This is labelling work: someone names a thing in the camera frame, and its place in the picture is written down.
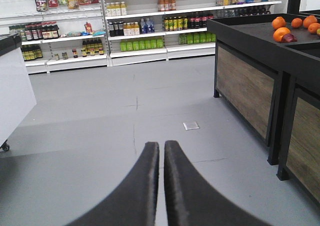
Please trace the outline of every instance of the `floor drain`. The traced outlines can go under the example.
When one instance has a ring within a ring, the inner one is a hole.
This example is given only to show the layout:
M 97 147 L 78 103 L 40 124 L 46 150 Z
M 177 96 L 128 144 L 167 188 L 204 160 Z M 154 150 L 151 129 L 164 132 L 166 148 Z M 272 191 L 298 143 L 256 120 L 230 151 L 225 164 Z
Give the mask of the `floor drain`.
M 186 130 L 199 129 L 199 125 L 197 122 L 184 122 L 183 126 Z

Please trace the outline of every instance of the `caster wheel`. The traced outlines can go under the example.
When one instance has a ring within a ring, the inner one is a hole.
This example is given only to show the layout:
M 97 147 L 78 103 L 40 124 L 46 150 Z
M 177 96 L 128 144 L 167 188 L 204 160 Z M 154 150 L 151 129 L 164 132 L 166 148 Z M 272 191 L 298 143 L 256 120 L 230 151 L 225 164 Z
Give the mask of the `caster wheel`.
M 8 152 L 10 150 L 10 146 L 9 145 L 3 146 L 2 150 L 5 152 Z

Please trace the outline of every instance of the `gray floor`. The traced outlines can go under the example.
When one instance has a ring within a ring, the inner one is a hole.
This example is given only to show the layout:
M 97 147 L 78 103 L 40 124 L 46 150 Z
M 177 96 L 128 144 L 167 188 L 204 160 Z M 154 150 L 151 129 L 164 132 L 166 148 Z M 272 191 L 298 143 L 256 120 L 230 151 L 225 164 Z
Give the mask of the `gray floor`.
M 222 98 L 214 57 L 31 75 L 37 105 L 0 153 L 0 225 L 59 226 L 123 179 L 144 143 L 160 144 L 157 226 L 167 225 L 163 149 L 177 140 L 222 194 L 272 225 L 320 225 L 294 181 L 279 181 L 268 151 Z M 200 129 L 186 131 L 183 122 Z

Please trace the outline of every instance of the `orange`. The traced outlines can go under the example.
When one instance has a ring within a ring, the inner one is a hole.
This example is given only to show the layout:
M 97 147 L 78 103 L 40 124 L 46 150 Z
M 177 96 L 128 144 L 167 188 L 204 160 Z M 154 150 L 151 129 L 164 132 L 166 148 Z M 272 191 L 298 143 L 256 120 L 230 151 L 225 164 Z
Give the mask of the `orange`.
M 287 27 L 280 27 L 278 29 L 276 29 L 276 31 L 274 32 L 273 34 L 273 39 L 276 41 L 276 42 L 281 42 L 281 39 L 282 37 L 285 35 L 285 34 L 288 34 L 290 33 L 291 31 L 287 28 Z
M 283 17 L 277 17 L 272 21 L 272 27 L 275 30 L 280 27 L 285 27 L 285 26 L 286 26 L 286 21 L 284 20 Z
M 303 27 L 308 28 L 312 23 L 317 23 L 318 20 L 314 15 L 310 15 L 303 20 Z
M 298 29 L 302 26 L 303 20 L 301 18 L 294 18 L 291 22 L 291 27 L 293 29 Z
M 317 34 L 317 30 L 320 28 L 319 23 L 311 23 L 310 26 L 308 26 L 308 32 L 311 34 Z

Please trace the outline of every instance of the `wooden panel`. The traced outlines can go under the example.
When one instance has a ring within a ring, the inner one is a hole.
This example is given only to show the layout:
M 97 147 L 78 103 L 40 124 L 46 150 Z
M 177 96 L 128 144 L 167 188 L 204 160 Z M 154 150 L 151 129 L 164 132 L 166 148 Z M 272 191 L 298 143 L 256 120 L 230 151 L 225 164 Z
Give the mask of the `wooden panel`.
M 219 47 L 216 88 L 266 139 L 274 79 Z
M 320 201 L 320 110 L 298 98 L 287 167 Z

